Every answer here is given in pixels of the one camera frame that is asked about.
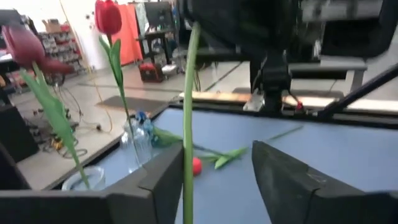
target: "black frame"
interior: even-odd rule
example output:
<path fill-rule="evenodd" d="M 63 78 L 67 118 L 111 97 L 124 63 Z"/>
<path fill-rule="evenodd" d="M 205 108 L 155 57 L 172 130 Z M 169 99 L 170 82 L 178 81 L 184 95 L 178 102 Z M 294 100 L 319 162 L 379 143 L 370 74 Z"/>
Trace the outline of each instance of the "black frame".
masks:
<path fill-rule="evenodd" d="M 158 110 L 151 114 L 151 119 L 156 119 L 164 110 L 168 108 L 183 109 L 183 98 L 165 103 Z M 261 118 L 275 118 L 275 119 L 290 119 L 296 121 L 306 121 L 325 124 L 339 124 L 346 126 L 363 126 L 368 128 L 382 128 L 382 129 L 398 129 L 398 113 L 394 114 L 388 111 L 368 111 L 368 110 L 352 110 L 346 109 L 332 118 L 321 118 L 312 115 L 294 114 L 294 107 L 286 105 L 282 114 L 264 114 L 253 111 L 243 111 L 242 102 L 226 102 L 218 100 L 193 100 L 192 108 L 198 111 L 212 111 L 217 113 L 232 113 L 244 116 L 255 116 Z M 321 110 L 323 108 L 306 107 L 308 110 Z M 82 162 L 82 166 L 91 166 L 98 163 L 107 155 L 112 153 L 119 147 L 119 138 L 111 141 L 107 146 L 94 153 L 92 156 Z M 61 178 L 56 180 L 53 184 L 46 187 L 44 190 L 61 189 L 62 183 L 69 176 L 77 172 L 74 168 Z"/>

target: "black mat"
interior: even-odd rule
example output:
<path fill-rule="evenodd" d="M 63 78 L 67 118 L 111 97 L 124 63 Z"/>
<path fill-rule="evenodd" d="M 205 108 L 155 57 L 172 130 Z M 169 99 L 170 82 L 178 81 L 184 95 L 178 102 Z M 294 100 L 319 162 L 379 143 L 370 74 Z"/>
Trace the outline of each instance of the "black mat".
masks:
<path fill-rule="evenodd" d="M 134 98 L 134 97 L 126 97 L 126 103 L 129 110 L 145 111 L 148 113 L 153 113 L 157 111 L 157 109 L 163 107 L 166 104 L 165 101 L 147 100 L 147 99 Z M 98 105 L 121 109 L 121 110 L 124 109 L 123 101 L 120 96 L 112 96 L 111 98 L 108 98 L 103 102 L 99 102 Z"/>
<path fill-rule="evenodd" d="M 233 93 L 250 93 L 250 88 L 235 88 Z M 292 90 L 295 96 L 314 96 L 314 97 L 344 97 L 343 92 L 340 91 L 327 91 L 327 90 Z"/>

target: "blue tabletop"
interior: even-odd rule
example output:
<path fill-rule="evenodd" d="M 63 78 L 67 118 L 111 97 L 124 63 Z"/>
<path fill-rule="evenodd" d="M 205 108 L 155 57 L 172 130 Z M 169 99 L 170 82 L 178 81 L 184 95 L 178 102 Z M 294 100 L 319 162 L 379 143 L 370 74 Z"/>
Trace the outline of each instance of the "blue tabletop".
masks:
<path fill-rule="evenodd" d="M 182 110 L 167 109 L 154 123 L 182 135 Z M 300 131 L 272 145 L 360 190 L 398 190 L 398 132 L 393 130 L 194 111 L 193 141 L 229 151 L 299 125 L 304 125 Z M 105 169 L 107 185 L 129 173 L 126 155 L 119 149 L 98 165 Z M 182 223 L 182 201 L 175 222 Z M 271 223 L 256 184 L 251 151 L 220 170 L 205 166 L 195 178 L 194 223 Z"/>

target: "clear glass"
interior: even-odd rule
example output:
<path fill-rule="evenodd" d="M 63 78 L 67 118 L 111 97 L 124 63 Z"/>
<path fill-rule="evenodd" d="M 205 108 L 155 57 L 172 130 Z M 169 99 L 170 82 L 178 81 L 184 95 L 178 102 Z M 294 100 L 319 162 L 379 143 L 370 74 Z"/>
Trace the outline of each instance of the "clear glass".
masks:
<path fill-rule="evenodd" d="M 101 167 L 91 166 L 84 168 L 90 190 L 103 190 L 105 188 L 105 171 Z M 79 172 L 70 176 L 63 184 L 62 190 L 87 190 Z"/>
<path fill-rule="evenodd" d="M 132 136 L 128 122 L 123 126 L 124 132 L 120 140 L 120 148 L 125 153 L 129 172 L 141 167 L 153 157 L 150 136 L 135 120 L 131 120 L 134 135 Z"/>

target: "black metal bar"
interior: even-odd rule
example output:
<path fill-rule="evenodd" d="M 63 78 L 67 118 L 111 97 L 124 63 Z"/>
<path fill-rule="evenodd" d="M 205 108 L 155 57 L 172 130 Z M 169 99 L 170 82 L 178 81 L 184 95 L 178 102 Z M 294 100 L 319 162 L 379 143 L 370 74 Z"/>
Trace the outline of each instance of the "black metal bar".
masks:
<path fill-rule="evenodd" d="M 332 102 L 327 105 L 323 110 L 318 112 L 318 117 L 320 118 L 330 118 L 335 113 L 341 112 L 348 105 L 352 104 L 356 100 L 366 96 L 375 89 L 383 86 L 392 79 L 398 77 L 398 63 L 374 77 L 370 81 L 366 82 L 363 86 L 359 87 L 357 90 L 348 93 L 344 98 Z"/>

